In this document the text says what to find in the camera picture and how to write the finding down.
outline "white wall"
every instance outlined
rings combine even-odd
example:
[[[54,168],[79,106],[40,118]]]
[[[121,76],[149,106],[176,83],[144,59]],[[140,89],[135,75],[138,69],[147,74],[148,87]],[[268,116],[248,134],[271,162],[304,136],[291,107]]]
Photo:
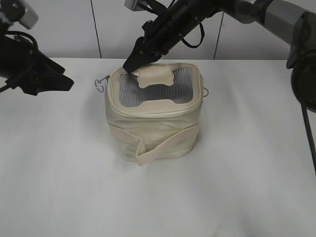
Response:
[[[90,0],[27,0],[39,15],[30,31],[18,23],[12,30],[33,35],[50,57],[98,58]]]
[[[171,0],[159,0],[168,6]],[[125,0],[93,0],[97,29],[103,58],[126,58],[132,52],[136,40],[144,35],[143,24],[154,20],[155,15],[147,12],[132,12],[123,7]],[[178,44],[165,59],[213,59],[221,16],[217,14],[204,23],[206,36],[203,45],[190,49]],[[191,44],[200,41],[199,28],[187,36]]]

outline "black cable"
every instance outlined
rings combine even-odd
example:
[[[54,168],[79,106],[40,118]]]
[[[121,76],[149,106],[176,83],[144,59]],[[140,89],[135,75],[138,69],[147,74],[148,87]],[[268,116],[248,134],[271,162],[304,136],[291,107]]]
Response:
[[[176,2],[176,0],[172,0],[172,2],[170,3],[168,9],[170,9],[170,8],[173,6],[173,4],[174,4],[175,2]]]
[[[38,45],[36,39],[33,36],[31,36],[30,34],[28,34],[28,33],[21,32],[21,31],[8,31],[5,34],[6,35],[23,36],[25,38],[28,38],[32,42],[34,50],[35,51],[39,50],[39,45]]]
[[[142,3],[139,3],[138,6],[141,8],[141,9],[144,9],[145,11],[148,11],[149,13],[152,13],[152,14],[155,14],[154,10],[152,10],[151,8],[143,5]]]
[[[0,88],[0,93],[6,91],[6,90],[8,90],[8,89],[10,89],[10,86],[5,85],[5,86],[3,86],[3,87]]]
[[[306,128],[308,143],[309,143],[310,148],[311,148],[312,159],[313,159],[314,169],[315,169],[315,173],[316,173],[316,148],[315,148],[313,133],[312,133],[312,129],[311,129],[310,120],[308,118],[308,112],[307,112],[307,107],[306,107],[305,102],[302,101],[301,105],[302,105],[303,119],[304,119],[304,124],[305,124],[305,128]]]
[[[201,30],[201,41],[199,42],[198,45],[191,45],[185,39],[182,39],[182,43],[184,43],[189,48],[198,48],[203,43],[203,40],[205,38],[205,30],[204,30],[203,24],[200,23],[199,27],[200,27],[200,30]]]

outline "metal bracket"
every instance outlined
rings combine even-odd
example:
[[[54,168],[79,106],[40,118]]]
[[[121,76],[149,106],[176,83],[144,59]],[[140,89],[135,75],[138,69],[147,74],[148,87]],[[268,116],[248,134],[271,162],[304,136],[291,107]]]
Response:
[[[95,85],[95,88],[100,92],[100,93],[103,93],[105,91],[105,88],[104,88],[104,85],[102,84],[102,82],[104,80],[106,80],[108,82],[108,80],[110,79],[110,76],[107,75],[105,78],[101,79],[101,80],[95,80],[94,81],[94,85]]]

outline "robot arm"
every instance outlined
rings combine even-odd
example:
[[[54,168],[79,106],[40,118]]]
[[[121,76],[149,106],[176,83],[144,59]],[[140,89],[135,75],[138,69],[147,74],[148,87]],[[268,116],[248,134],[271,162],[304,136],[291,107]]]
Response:
[[[7,79],[0,92],[20,87],[26,94],[37,95],[68,91],[73,86],[74,82],[63,75],[65,69],[42,54],[31,35],[8,31],[14,22],[31,29],[37,21],[38,16],[24,0],[0,0],[0,77]]]
[[[123,66],[128,73],[159,60],[204,19],[220,11],[244,24],[257,22],[291,45],[287,68],[294,68],[292,87],[302,105],[316,168],[316,149],[307,114],[307,109],[316,112],[316,14],[283,0],[177,0],[169,8],[155,0],[126,0],[125,6],[158,15],[155,21],[144,24],[145,35],[137,40]]]

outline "white table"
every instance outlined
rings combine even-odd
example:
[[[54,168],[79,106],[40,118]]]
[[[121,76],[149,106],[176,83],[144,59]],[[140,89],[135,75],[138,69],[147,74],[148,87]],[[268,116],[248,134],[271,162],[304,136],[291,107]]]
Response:
[[[71,92],[0,95],[1,237],[315,236],[316,178],[285,61],[190,61],[210,90],[198,142],[141,168],[117,155],[94,87],[123,60],[56,61]]]

